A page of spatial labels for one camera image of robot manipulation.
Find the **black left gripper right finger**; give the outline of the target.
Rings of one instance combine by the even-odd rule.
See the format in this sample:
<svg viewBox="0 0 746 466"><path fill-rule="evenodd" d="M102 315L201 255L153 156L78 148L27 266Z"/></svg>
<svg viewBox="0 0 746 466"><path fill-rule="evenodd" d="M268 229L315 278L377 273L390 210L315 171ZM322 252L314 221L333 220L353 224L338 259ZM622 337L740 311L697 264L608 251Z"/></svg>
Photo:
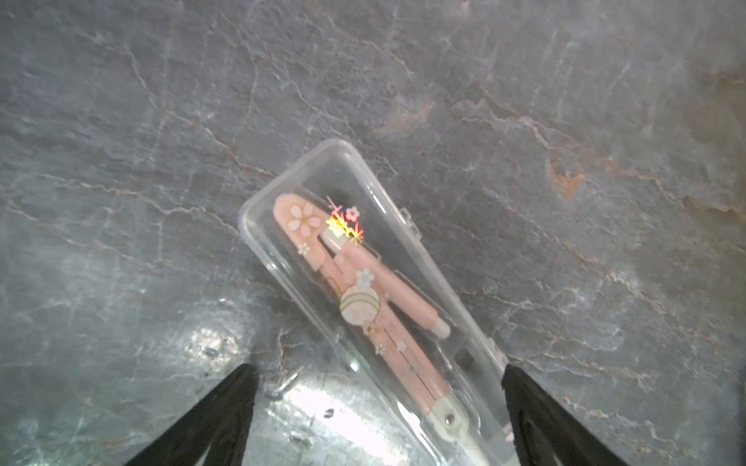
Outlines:
<svg viewBox="0 0 746 466"><path fill-rule="evenodd" d="M520 464L627 466L520 367L507 365L501 386Z"/></svg>

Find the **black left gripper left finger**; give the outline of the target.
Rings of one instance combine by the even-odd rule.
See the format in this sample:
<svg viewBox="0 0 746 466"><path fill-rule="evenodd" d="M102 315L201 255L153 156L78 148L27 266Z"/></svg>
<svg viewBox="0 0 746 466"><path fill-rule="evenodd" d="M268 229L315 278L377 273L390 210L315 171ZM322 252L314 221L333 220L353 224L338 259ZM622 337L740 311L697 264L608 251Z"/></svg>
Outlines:
<svg viewBox="0 0 746 466"><path fill-rule="evenodd" d="M128 464L242 464L257 393L258 369L240 365Z"/></svg>

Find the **clear case pink flower compass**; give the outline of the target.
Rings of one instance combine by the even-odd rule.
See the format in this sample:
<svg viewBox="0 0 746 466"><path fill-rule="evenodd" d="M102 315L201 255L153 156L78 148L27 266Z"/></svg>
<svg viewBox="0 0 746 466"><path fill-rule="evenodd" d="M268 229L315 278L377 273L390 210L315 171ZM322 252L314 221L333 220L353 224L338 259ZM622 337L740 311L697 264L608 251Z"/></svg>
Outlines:
<svg viewBox="0 0 746 466"><path fill-rule="evenodd" d="M505 354L354 146L323 141L241 208L244 242L439 465L515 465Z"/></svg>

